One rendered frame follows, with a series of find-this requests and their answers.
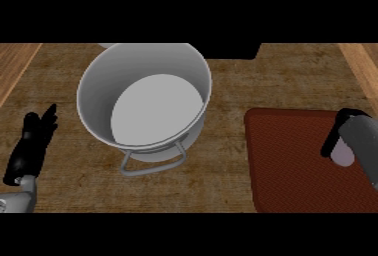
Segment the black appliance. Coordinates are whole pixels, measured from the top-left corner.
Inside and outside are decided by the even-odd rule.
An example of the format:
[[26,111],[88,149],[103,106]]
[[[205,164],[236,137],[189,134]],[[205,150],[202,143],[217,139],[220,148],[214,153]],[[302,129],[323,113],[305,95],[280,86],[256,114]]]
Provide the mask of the black appliance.
[[194,48],[205,59],[239,59],[252,60],[256,56],[261,43],[225,43],[225,44],[197,44]]

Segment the grey metal pot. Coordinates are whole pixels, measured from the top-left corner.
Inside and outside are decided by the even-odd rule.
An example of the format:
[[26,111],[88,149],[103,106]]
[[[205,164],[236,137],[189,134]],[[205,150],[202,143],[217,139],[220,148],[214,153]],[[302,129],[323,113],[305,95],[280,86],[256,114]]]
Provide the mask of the grey metal pot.
[[212,80],[206,61],[187,43],[116,43],[91,61],[76,89],[81,123],[125,159],[155,162],[140,176],[186,161],[203,127]]

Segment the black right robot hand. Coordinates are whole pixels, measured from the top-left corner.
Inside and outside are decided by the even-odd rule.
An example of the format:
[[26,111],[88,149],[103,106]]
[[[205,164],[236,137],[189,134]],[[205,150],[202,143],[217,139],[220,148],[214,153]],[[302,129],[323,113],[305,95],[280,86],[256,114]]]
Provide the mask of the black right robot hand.
[[329,131],[327,137],[324,139],[321,149],[320,149],[320,156],[321,157],[330,157],[332,150],[335,148],[338,139],[339,139],[339,133],[338,129],[342,126],[342,124],[347,122],[347,120],[351,117],[355,117],[358,115],[369,116],[369,114],[358,110],[358,109],[351,109],[351,108],[342,108],[335,115],[335,120],[333,120],[333,126]]

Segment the red-brown tray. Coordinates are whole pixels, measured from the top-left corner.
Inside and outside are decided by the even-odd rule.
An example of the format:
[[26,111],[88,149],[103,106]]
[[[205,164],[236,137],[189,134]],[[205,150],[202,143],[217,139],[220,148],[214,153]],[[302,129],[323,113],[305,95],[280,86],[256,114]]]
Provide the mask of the red-brown tray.
[[252,108],[243,117],[252,201],[258,212],[378,213],[361,167],[320,156],[336,113]]

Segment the pale purple eggplant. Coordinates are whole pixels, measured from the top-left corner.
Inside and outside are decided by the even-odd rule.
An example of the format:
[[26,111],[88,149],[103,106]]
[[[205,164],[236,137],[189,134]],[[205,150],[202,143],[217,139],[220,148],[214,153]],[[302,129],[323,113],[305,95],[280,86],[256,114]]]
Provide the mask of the pale purple eggplant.
[[330,152],[330,160],[341,167],[348,167],[354,163],[354,153],[342,138],[338,138],[335,147]]

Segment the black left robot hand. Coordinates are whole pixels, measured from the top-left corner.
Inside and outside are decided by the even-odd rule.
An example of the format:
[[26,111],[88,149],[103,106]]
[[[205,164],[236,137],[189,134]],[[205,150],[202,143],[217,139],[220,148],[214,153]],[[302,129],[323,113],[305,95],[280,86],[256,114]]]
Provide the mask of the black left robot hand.
[[19,186],[25,175],[39,175],[47,146],[56,124],[56,105],[51,104],[42,115],[29,112],[23,117],[20,139],[10,154],[2,183]]

